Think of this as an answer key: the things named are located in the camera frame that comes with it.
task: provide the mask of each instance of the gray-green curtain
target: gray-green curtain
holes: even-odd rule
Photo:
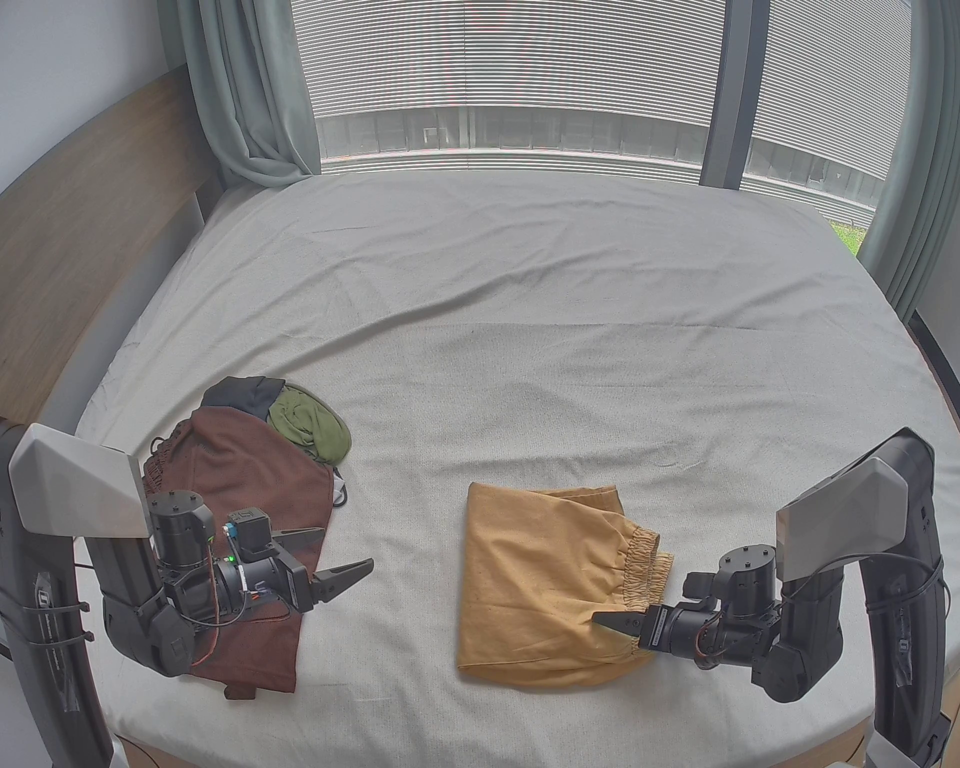
[[[167,62],[185,59],[206,139],[228,185],[320,173],[289,0],[157,0]]]
[[[904,322],[930,280],[960,196],[960,9],[956,0],[911,5],[906,113],[859,255]]]

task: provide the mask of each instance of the green grass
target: green grass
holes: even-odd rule
[[[860,250],[860,244],[863,242],[863,236],[867,233],[867,230],[861,229],[860,227],[853,227],[849,224],[840,224],[840,222],[830,222],[830,226],[833,227],[833,231],[837,233],[837,237],[843,240],[844,245],[850,249],[850,253],[856,256],[856,252]]]

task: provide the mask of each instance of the wooden headboard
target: wooden headboard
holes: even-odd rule
[[[198,190],[202,209],[215,202],[216,167],[183,66],[78,128],[0,195],[0,416],[36,420],[87,327],[175,214]]]

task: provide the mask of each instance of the bed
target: bed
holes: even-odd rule
[[[198,766],[766,766],[803,753],[790,764],[823,765],[855,752],[873,685],[854,569],[843,658],[794,705],[744,670],[669,658],[546,693],[458,675],[471,481],[616,484],[626,514],[676,553],[672,602],[687,571],[772,540],[779,506],[909,425],[936,450],[945,572],[960,583],[960,433],[813,208],[547,172],[232,190],[78,434],[142,461],[207,386],[256,373],[348,422],[349,503],[321,567],[374,557],[376,571],[306,616],[293,695],[227,702],[220,685],[160,678],[99,633],[88,650],[111,727]],[[99,605],[93,575],[78,581]],[[100,622],[95,610],[88,625]],[[832,752],[809,751],[821,744]]]

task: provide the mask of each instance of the robotic arm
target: robotic arm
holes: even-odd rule
[[[776,547],[738,547],[716,573],[688,573],[691,602],[593,621],[701,669],[750,667],[770,698],[794,702],[840,659],[843,565],[859,561],[876,679],[867,765],[929,768],[950,728],[940,711],[945,585],[932,493],[933,450],[902,429],[777,512]]]
[[[132,457],[40,424],[0,420],[0,467],[0,616],[56,768],[127,765],[90,673],[74,537],[85,537],[110,642],[167,677],[190,671],[198,636],[255,618],[265,603],[312,611],[373,570],[365,560],[308,574],[290,551],[324,529],[274,532],[258,509],[229,516],[232,554],[215,560],[213,514],[199,495],[145,497]]]

